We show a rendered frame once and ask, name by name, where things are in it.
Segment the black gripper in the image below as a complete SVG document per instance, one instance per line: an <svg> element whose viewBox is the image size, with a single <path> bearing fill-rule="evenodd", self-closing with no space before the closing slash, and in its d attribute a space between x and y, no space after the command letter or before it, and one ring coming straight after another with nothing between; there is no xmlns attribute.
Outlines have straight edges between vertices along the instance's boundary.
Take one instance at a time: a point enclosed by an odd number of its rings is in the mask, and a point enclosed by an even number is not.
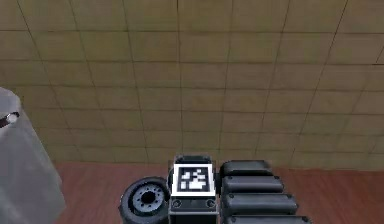
<svg viewBox="0 0 384 224"><path fill-rule="evenodd" d="M169 191L162 177L145 177L121 195L118 207L123 224L168 224Z"/></svg>

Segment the grey cabinet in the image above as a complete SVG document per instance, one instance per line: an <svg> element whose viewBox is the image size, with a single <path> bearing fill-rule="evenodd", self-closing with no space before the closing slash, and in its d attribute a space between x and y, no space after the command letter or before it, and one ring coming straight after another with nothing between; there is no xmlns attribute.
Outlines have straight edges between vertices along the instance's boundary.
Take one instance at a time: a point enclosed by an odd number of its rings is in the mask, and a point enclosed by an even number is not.
<svg viewBox="0 0 384 224"><path fill-rule="evenodd" d="M18 112L0 128L0 224L54 224L66 207L62 180L22 108L0 87L0 118Z"/></svg>

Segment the dark round cabinet knob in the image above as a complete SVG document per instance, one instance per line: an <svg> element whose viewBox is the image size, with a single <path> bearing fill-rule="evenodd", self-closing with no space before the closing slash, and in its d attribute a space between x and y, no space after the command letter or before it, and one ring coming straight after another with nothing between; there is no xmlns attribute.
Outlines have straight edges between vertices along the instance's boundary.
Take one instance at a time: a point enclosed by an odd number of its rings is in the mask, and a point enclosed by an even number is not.
<svg viewBox="0 0 384 224"><path fill-rule="evenodd" d="M20 114L18 112L12 112L12 113L9 113L9 114L1 117L0 118L0 128L3 128L9 124L15 123L19 117L20 117Z"/></svg>

